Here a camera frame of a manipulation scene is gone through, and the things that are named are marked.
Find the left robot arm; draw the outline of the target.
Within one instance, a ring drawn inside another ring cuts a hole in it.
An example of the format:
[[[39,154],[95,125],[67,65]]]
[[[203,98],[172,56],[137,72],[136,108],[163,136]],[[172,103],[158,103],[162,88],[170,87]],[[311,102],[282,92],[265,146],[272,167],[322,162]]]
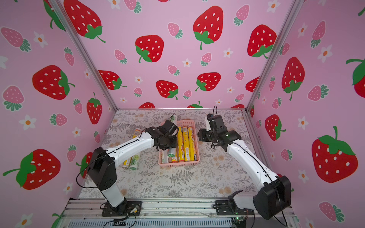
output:
[[[128,158],[155,147],[158,151],[177,147],[178,126],[167,120],[162,126],[149,127],[139,136],[115,147],[94,150],[86,172],[115,212],[126,210],[127,200],[117,185],[117,168]]]

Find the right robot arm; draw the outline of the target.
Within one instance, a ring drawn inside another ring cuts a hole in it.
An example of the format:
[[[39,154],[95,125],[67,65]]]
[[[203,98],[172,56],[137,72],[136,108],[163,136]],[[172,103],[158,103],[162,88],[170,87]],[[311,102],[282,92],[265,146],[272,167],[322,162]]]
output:
[[[288,208],[291,205],[290,180],[286,176],[279,177],[261,162],[236,131],[227,130],[220,115],[208,114],[205,120],[206,128],[197,134],[199,141],[220,146],[243,167],[258,190],[254,195],[243,192],[233,195],[234,206],[256,210],[266,220]]]

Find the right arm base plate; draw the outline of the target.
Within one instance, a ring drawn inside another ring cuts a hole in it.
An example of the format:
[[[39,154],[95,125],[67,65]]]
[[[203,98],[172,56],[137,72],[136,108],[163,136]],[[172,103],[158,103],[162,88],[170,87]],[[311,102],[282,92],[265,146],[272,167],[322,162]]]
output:
[[[216,214],[220,216],[250,216],[254,215],[254,210],[239,209],[234,203],[228,200],[216,200],[212,205]]]

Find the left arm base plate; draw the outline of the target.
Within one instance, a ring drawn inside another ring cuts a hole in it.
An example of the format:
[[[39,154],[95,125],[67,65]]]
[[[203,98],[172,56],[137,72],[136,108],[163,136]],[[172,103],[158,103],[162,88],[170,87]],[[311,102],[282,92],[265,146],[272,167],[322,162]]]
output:
[[[125,217],[128,215],[140,216],[142,209],[142,201],[128,201],[124,200],[119,206],[112,207],[107,201],[103,207],[103,217]]]

